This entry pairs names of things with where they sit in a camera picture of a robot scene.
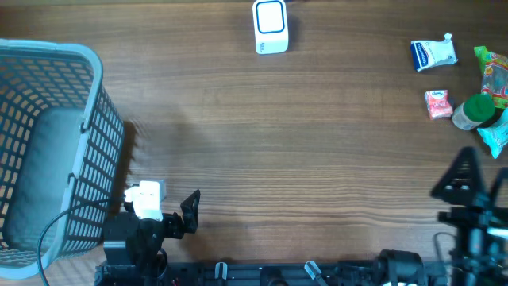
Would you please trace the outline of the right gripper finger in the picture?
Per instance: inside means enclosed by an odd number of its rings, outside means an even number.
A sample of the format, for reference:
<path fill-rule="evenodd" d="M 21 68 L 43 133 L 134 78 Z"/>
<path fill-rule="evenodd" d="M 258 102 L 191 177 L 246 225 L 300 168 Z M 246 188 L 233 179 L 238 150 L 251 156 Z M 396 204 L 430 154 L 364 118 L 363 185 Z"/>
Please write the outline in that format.
<path fill-rule="evenodd" d="M 485 207 L 488 195 L 479 167 L 475 148 L 462 148 L 448 171 L 433 187 L 430 196 L 452 205 Z"/>
<path fill-rule="evenodd" d="M 507 179 L 507 173 L 508 173 L 507 167 L 500 168 L 497 173 L 497 176 L 495 177 L 495 180 L 491 186 L 490 201 L 491 201 L 492 210 L 497 208 L 496 203 L 497 203 L 498 194 L 500 192 L 503 181 Z"/>

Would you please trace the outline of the teal wet wipes pack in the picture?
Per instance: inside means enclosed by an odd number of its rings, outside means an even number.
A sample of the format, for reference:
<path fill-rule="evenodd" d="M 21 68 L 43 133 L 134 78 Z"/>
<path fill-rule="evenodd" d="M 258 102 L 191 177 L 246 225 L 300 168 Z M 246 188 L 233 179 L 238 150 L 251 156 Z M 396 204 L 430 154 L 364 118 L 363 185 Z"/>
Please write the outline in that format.
<path fill-rule="evenodd" d="M 497 159 L 502 149 L 507 145 L 507 110 L 504 110 L 494 124 L 487 128 L 477 129 L 483 142 L 487 144 L 491 150 L 491 155 Z"/>

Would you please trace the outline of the green lid jar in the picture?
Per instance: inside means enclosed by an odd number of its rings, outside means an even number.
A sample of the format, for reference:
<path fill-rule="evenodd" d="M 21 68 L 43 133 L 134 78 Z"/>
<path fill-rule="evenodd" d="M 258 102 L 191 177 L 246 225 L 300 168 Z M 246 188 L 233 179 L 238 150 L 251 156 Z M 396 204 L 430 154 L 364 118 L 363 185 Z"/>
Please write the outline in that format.
<path fill-rule="evenodd" d="M 495 109 L 495 103 L 489 95 L 473 95 L 454 110 L 452 122 L 457 128 L 469 131 L 491 119 Z"/>

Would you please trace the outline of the red white tissue pack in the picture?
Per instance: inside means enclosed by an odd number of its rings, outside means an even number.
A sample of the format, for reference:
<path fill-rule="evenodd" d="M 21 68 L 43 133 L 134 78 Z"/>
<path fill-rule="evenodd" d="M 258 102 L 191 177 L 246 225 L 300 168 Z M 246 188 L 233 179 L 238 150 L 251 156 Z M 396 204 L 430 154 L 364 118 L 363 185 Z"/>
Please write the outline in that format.
<path fill-rule="evenodd" d="M 424 94 L 429 118 L 449 118 L 453 114 L 453 108 L 448 100 L 447 90 L 427 91 Z"/>

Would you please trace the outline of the green Haribo candy bag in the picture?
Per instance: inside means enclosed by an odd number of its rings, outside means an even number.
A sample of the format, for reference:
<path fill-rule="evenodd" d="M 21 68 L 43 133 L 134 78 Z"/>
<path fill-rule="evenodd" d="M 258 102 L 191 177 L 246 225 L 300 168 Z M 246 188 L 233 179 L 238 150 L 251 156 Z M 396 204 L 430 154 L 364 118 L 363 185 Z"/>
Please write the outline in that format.
<path fill-rule="evenodd" d="M 474 52 L 483 75 L 480 92 L 489 95 L 496 108 L 505 110 L 507 108 L 507 57 L 489 51 L 486 46 L 476 46 Z"/>

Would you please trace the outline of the white blue pouch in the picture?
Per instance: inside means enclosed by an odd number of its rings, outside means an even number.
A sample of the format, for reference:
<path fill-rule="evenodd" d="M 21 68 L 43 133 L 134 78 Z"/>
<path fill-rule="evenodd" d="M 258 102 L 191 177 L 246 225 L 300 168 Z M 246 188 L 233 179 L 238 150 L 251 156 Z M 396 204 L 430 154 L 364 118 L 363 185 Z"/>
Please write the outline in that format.
<path fill-rule="evenodd" d="M 451 33 L 446 33 L 442 41 L 412 41 L 410 51 L 416 72 L 458 61 Z"/>

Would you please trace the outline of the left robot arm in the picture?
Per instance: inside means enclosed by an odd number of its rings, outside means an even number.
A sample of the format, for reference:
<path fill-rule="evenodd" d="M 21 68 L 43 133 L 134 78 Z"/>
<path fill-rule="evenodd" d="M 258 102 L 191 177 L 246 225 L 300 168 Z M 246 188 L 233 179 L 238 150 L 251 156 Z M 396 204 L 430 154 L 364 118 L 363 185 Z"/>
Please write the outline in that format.
<path fill-rule="evenodd" d="M 201 192 L 181 204 L 182 214 L 163 213 L 161 220 L 138 218 L 133 210 L 106 220 L 103 249 L 106 260 L 96 267 L 95 285 L 181 285 L 185 278 L 168 264 L 162 247 L 167 238 L 181 239 L 198 229 Z"/>

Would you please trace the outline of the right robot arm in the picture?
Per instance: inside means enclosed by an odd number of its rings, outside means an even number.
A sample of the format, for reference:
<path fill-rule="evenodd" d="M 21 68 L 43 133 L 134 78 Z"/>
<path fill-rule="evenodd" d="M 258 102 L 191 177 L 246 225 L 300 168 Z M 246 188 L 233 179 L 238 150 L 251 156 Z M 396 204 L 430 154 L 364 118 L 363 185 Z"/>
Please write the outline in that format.
<path fill-rule="evenodd" d="M 430 196 L 451 205 L 437 221 L 456 229 L 446 261 L 433 235 L 437 260 L 426 264 L 416 253 L 385 249 L 373 263 L 375 285 L 506 285 L 507 209 L 497 205 L 507 169 L 486 187 L 477 152 L 462 148 Z"/>

